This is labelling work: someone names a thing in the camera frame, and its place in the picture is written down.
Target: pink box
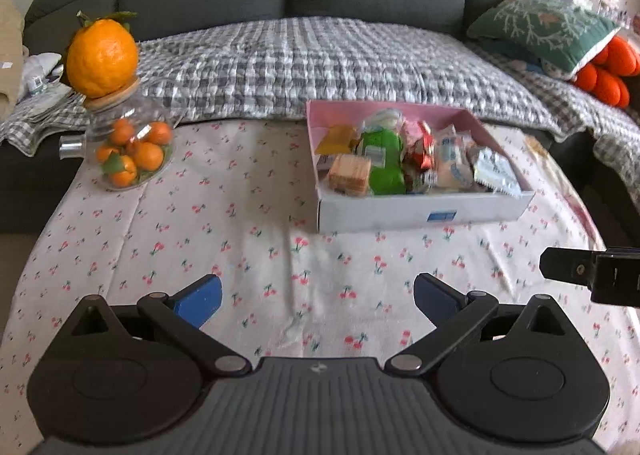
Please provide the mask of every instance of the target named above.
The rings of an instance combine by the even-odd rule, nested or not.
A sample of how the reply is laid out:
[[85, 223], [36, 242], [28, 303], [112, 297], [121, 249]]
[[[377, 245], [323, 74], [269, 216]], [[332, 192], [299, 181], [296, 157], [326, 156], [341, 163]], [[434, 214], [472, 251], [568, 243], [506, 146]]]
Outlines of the pink box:
[[482, 123], [460, 108], [408, 102], [309, 101], [306, 121], [318, 194], [320, 233], [421, 228], [443, 222], [505, 222], [517, 220], [524, 213], [534, 191], [513, 162], [511, 166], [522, 188], [522, 195], [518, 197], [501, 193], [449, 193], [357, 198], [321, 185], [315, 168], [318, 156], [314, 151], [327, 129], [334, 124], [358, 127], [365, 117], [384, 108], [398, 108], [408, 119], [424, 120], [435, 130], [454, 124], [458, 131], [470, 131], [478, 144], [504, 154]]

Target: white cloth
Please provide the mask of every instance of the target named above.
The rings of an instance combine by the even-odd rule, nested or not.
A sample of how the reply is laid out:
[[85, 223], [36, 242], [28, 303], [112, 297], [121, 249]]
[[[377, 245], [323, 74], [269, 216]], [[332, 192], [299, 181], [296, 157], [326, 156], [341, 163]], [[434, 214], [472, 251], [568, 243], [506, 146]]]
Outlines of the white cloth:
[[414, 305], [418, 273], [505, 303], [551, 294], [610, 381], [595, 439], [608, 448], [637, 437], [635, 313], [592, 305], [587, 289], [546, 281], [538, 269], [547, 246], [604, 244], [537, 142], [489, 128], [536, 190], [516, 222], [318, 235], [304, 124], [182, 127], [167, 170], [121, 193], [103, 191], [98, 171], [83, 165], [15, 293], [0, 348], [0, 453], [23, 454], [40, 440], [25, 387], [79, 298], [99, 293], [112, 305], [130, 304], [151, 291], [177, 292], [206, 273], [221, 276], [224, 298], [202, 329], [254, 363], [269, 355], [385, 361], [433, 329]]

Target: logo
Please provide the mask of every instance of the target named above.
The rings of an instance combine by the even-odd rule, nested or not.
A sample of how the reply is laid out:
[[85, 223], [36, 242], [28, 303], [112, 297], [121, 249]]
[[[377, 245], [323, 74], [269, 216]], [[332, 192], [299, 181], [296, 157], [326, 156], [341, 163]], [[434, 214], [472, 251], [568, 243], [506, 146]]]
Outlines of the logo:
[[314, 374], [320, 375], [327, 370], [329, 370], [329, 367], [324, 363], [316, 363], [314, 365], [311, 365], [311, 371], [314, 372]]

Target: blue label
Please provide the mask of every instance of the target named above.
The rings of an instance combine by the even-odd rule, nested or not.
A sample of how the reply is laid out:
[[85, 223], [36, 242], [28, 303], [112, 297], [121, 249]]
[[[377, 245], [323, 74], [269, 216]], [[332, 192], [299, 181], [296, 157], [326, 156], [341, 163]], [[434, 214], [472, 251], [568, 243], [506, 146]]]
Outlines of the blue label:
[[456, 216], [455, 211], [438, 211], [434, 213], [430, 213], [427, 217], [427, 222], [449, 222], [453, 220]]

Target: jar spout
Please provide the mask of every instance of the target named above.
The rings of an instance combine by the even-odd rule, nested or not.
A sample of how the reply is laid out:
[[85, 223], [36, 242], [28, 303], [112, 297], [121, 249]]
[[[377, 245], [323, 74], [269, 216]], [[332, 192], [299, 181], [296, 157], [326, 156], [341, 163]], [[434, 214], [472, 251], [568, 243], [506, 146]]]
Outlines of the jar spout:
[[84, 158], [86, 143], [84, 135], [60, 136], [60, 159]]

